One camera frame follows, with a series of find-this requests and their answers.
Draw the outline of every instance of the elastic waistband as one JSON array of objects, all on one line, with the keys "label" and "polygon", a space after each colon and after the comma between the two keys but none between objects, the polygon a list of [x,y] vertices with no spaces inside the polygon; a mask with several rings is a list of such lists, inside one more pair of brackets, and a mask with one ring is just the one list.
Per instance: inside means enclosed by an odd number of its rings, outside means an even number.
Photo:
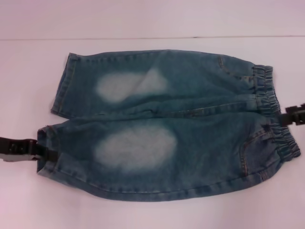
[{"label": "elastic waistband", "polygon": [[281,126],[278,120],[281,109],[275,95],[272,71],[273,68],[270,66],[255,65],[253,67],[258,109],[262,115],[270,118],[269,125],[282,161],[290,161],[294,157],[300,156],[301,152],[289,128]]}]

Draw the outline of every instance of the blue denim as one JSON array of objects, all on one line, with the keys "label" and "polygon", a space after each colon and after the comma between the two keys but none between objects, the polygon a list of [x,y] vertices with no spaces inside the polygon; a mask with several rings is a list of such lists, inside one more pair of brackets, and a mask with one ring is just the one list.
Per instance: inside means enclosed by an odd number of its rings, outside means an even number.
[{"label": "blue denim", "polygon": [[272,67],[203,52],[70,53],[38,131],[38,174],[93,195],[166,201],[245,189],[300,155]]}]

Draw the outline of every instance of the denim pants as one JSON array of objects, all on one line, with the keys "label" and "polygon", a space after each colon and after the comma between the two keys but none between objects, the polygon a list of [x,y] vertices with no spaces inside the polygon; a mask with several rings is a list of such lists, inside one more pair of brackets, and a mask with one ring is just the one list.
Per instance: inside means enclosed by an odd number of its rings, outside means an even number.
[{"label": "denim pants", "polygon": [[93,195],[167,201],[257,185],[300,155],[272,67],[203,52],[70,53],[38,131],[58,151],[38,174]]}]

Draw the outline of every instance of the white background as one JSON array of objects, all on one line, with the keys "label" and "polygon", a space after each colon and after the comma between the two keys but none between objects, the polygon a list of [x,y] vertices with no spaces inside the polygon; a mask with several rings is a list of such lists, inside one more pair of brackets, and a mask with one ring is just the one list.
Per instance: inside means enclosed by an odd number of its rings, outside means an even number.
[{"label": "white background", "polygon": [[[69,52],[231,55],[273,66],[282,109],[300,105],[304,12],[301,0],[0,0],[0,136],[64,121],[49,110]],[[305,149],[305,126],[290,128]],[[305,159],[246,190],[158,203],[97,198],[36,175],[35,162],[0,161],[0,228],[304,229]]]}]

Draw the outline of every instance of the white table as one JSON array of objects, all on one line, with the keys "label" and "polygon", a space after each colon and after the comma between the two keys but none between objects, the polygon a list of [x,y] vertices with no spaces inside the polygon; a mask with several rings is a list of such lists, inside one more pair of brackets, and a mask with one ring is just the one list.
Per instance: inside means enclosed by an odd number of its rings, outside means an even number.
[{"label": "white table", "polygon": [[[305,102],[305,37],[82,40],[305,35],[301,1],[275,6],[278,1],[114,0],[91,7],[83,1],[55,1],[60,7],[37,0],[28,5],[1,1],[2,137],[36,138],[40,127],[65,120],[49,110],[69,52],[181,49],[227,54],[273,66],[283,108]],[[304,150],[305,126],[293,125],[291,131]],[[303,229],[304,216],[304,156],[246,190],[158,203],[97,198],[36,175],[35,162],[0,161],[1,229]]]}]

